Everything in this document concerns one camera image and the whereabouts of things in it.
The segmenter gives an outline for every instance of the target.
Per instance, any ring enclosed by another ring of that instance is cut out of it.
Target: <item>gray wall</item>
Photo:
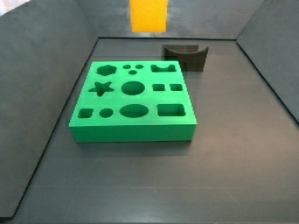
[[[15,214],[97,41],[74,0],[0,17],[0,217]]]
[[[170,0],[167,33],[133,33],[129,0],[79,0],[101,37],[237,39],[265,0]]]
[[[268,0],[238,43],[299,122],[299,1]]]

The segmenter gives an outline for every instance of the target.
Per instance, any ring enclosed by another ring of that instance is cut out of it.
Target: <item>hexagonal hole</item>
[[[114,74],[117,72],[117,70],[118,70],[118,68],[115,66],[106,65],[98,69],[98,74],[109,76],[109,75]]]

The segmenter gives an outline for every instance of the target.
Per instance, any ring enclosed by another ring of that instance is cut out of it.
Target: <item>square hole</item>
[[[79,118],[91,118],[93,117],[93,113],[94,113],[94,109],[93,108],[83,108],[79,111]]]
[[[154,84],[154,91],[165,91],[165,84]]]
[[[185,107],[182,104],[159,104],[159,116],[186,116]]]
[[[171,90],[173,91],[183,91],[183,85],[182,84],[171,84]]]

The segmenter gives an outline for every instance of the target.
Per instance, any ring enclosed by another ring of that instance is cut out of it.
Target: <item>oval hole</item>
[[[149,107],[142,104],[130,104],[126,105],[121,110],[121,115],[130,117],[130,118],[138,118],[142,116],[146,116],[149,113]]]

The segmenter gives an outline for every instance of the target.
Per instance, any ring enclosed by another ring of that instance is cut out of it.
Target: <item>rectangular hole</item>
[[[154,91],[165,91],[165,84],[154,84]]]
[[[157,107],[159,116],[186,116],[182,104],[159,104]]]

